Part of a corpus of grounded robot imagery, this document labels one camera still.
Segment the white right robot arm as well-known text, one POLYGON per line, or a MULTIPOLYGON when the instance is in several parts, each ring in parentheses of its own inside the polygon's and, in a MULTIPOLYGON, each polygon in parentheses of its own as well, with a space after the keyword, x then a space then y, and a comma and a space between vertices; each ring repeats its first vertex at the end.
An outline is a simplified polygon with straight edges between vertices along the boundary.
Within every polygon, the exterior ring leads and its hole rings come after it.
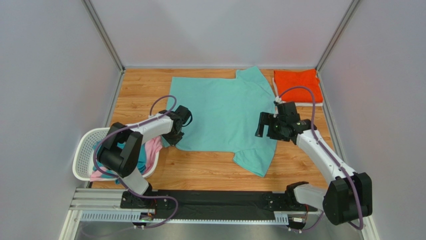
POLYGON ((308 205, 322 211, 335 226, 359 221, 373 213, 373 185, 370 176, 348 166, 324 142, 313 119, 301 119, 294 102, 276 102, 275 113, 261 112, 255 136, 293 142, 318 168, 326 180, 327 189, 314 187, 306 181, 290 184, 285 193, 297 205, 308 205))

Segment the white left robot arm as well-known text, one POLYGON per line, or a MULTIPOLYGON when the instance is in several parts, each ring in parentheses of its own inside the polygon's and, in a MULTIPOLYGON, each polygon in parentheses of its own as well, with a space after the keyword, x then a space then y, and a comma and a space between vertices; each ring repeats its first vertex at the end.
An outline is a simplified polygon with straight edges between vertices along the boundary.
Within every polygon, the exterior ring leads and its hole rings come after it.
POLYGON ((182 129, 193 120, 191 111, 182 105, 176 110, 163 110, 134 125, 114 123, 106 137, 93 152, 95 168, 102 174, 116 178, 127 191, 142 200, 147 208, 154 204, 152 185, 138 170, 140 150, 147 141, 162 137, 170 146, 175 146, 184 136, 182 129))

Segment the light teal t-shirt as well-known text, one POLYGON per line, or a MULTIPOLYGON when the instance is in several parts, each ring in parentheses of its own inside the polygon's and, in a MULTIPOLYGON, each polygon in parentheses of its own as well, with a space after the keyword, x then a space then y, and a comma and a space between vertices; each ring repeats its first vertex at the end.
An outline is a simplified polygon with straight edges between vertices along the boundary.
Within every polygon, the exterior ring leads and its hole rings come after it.
POLYGON ((169 93, 192 113, 177 149, 230 152, 243 169, 266 175, 277 142, 255 133, 260 113, 275 112, 275 94, 258 67, 237 70, 234 79, 173 77, 169 93))

